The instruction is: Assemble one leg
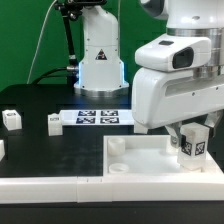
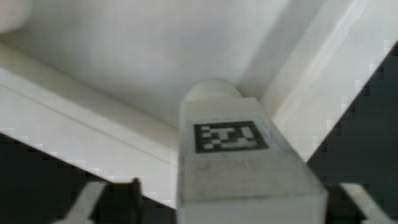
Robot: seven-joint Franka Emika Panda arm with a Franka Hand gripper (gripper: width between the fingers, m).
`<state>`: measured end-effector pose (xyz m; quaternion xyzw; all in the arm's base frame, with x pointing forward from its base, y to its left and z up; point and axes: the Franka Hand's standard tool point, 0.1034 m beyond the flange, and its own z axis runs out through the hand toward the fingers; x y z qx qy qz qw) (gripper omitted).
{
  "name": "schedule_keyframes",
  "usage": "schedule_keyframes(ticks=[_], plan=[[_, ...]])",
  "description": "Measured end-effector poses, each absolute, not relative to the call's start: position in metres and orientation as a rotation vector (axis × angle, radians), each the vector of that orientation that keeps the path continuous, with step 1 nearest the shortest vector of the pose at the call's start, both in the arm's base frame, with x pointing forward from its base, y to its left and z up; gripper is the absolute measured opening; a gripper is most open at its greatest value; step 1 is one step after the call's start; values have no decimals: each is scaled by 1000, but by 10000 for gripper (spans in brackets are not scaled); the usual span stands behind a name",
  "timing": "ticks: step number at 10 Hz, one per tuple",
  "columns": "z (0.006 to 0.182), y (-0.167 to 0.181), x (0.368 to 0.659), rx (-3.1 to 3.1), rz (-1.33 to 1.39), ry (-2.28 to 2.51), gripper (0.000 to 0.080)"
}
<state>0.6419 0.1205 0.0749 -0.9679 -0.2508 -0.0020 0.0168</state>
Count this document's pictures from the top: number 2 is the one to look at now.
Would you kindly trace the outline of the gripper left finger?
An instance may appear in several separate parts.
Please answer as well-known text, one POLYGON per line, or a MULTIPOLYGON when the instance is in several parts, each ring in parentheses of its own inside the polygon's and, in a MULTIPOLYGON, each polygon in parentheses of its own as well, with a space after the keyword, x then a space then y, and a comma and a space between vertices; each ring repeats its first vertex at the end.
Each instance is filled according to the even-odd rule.
POLYGON ((140 180, 87 183, 58 224, 142 224, 140 180))

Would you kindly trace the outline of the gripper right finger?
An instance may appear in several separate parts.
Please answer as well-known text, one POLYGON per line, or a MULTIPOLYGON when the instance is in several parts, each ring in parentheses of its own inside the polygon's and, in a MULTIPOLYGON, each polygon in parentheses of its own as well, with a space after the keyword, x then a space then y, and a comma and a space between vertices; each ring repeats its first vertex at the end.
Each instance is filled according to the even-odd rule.
POLYGON ((385 213, 357 183, 325 185, 328 192, 325 224, 385 224, 385 213))

